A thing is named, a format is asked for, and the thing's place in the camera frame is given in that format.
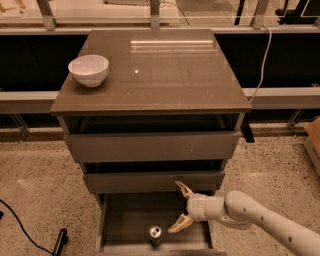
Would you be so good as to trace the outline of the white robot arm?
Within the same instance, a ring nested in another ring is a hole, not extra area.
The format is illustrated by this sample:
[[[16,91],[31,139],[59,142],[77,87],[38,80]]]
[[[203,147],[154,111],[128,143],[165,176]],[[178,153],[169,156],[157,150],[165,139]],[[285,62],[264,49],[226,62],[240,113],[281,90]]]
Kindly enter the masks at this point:
[[[168,229],[177,233],[195,222],[216,221],[234,229],[258,226],[296,256],[320,256],[320,234],[264,207],[246,193],[233,190],[225,196],[194,193],[176,181],[187,199],[187,214],[181,214]]]

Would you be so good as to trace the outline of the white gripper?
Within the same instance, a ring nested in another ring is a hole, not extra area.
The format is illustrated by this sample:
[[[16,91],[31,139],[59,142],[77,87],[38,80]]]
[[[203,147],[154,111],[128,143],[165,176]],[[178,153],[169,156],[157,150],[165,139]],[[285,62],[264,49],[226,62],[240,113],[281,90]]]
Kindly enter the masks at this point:
[[[169,233],[178,233],[191,226],[194,221],[220,220],[226,215],[227,211],[223,197],[194,194],[183,182],[176,181],[175,184],[181,189],[183,196],[188,199],[186,208],[188,215],[181,214],[168,229]]]

